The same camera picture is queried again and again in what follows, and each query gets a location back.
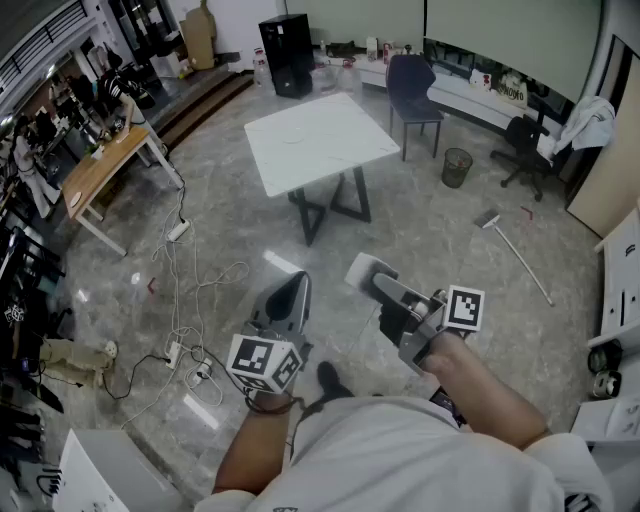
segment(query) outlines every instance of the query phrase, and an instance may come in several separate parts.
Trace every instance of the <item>wooden step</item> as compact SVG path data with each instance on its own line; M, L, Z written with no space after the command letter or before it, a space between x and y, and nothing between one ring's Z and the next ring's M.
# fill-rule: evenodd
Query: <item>wooden step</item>
M236 78L199 103L197 108L181 116L178 122L162 135L162 140L170 149L175 148L214 112L253 83L252 75L235 76Z
M196 84L195 87L186 91L171 108L166 112L162 112L157 122L153 122L153 128L156 133L162 136L162 134L168 132L180 120L181 116L193 110L207 96L224 87L235 77L236 73L220 71L215 76Z

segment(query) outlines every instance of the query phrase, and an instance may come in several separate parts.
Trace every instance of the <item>white table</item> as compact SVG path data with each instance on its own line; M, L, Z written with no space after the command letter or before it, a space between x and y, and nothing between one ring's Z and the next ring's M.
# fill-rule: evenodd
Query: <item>white table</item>
M398 145L347 94L310 101L248 123L244 127L269 197L288 194L298 205L307 245L311 245L325 207L307 201L304 187L340 174L330 209L371 222L362 165L400 151ZM353 169L361 211L339 204L344 172ZM318 215L309 222L309 209Z

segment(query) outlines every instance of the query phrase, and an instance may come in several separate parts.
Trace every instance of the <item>black speaker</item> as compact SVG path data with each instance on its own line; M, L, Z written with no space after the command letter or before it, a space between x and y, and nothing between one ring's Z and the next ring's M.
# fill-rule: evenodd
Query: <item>black speaker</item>
M306 14L287 14L260 23L276 94L302 98L312 89L313 48Z

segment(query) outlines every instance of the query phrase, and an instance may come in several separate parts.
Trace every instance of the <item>mop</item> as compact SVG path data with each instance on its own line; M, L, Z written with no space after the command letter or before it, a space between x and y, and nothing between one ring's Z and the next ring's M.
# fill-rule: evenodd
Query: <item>mop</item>
M478 217L474 223L476 226L481 227L482 229L493 227L493 229L497 231L497 233L507 243L507 245L513 251L513 253L518 257L518 259L520 260L520 263L522 263L524 265L524 268L527 269L527 272L529 272L529 275L533 277L533 280L538 285L538 288L540 288L540 291L544 295L544 298L547 299L547 302L549 303L549 305L554 306L555 304L551 300L551 297L549 297L549 294L545 291L544 287L542 286L542 284L540 283L536 275L533 273L533 270L531 270L531 267L527 265L527 262L524 261L524 258L520 256L520 253L518 252L518 250L513 246L513 244L509 241L509 239L506 237L506 235L502 232L502 230L498 226L498 219L500 219L500 214L497 212L497 210L487 210L480 217Z

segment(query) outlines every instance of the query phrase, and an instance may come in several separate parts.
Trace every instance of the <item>wooden desk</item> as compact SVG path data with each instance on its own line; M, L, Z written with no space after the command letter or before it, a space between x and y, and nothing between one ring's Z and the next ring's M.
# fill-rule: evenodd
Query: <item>wooden desk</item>
M111 142L105 145L100 160L94 160L90 155L85 156L67 179L64 180L62 194L71 219L77 220L114 251L121 256L125 256L127 251L82 215L85 210L88 210L98 221L102 221L102 215L91 207L91 201L95 199L113 175L145 144L179 189L184 187L184 181L182 181L173 166L162 156L153 139L149 136L149 132L141 126L131 127L129 135L122 142L118 143L118 138L119 135L116 135ZM75 206L71 206L71 200L78 192L82 194L80 200Z

